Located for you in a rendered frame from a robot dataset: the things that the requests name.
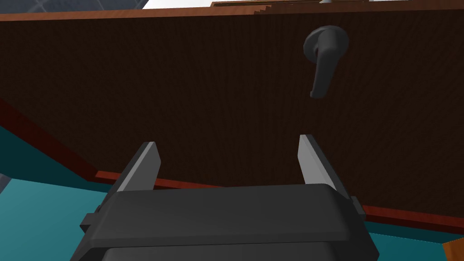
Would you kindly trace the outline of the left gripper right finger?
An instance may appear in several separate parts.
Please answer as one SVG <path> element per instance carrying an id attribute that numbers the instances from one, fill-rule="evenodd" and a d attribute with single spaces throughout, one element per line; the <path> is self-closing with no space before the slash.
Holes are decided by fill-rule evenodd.
<path id="1" fill-rule="evenodd" d="M 312 135 L 301 135 L 298 162 L 305 184 L 327 184 L 350 199 L 350 195 Z"/>

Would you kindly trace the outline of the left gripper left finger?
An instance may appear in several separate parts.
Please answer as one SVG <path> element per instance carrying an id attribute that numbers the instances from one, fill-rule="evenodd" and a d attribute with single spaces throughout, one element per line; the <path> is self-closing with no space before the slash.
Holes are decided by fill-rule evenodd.
<path id="1" fill-rule="evenodd" d="M 121 175 L 116 191 L 152 190 L 161 160 L 155 142 L 144 143 Z"/>

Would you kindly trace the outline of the dark brown wooden door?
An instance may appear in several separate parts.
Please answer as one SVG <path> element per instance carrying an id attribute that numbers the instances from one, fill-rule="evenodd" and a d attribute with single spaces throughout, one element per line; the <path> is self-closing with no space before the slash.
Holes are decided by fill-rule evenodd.
<path id="1" fill-rule="evenodd" d="M 349 45 L 314 99 L 327 25 Z M 0 101 L 88 180 L 154 141 L 163 179 L 301 184 L 311 134 L 361 203 L 464 217 L 463 3 L 0 14 Z"/>

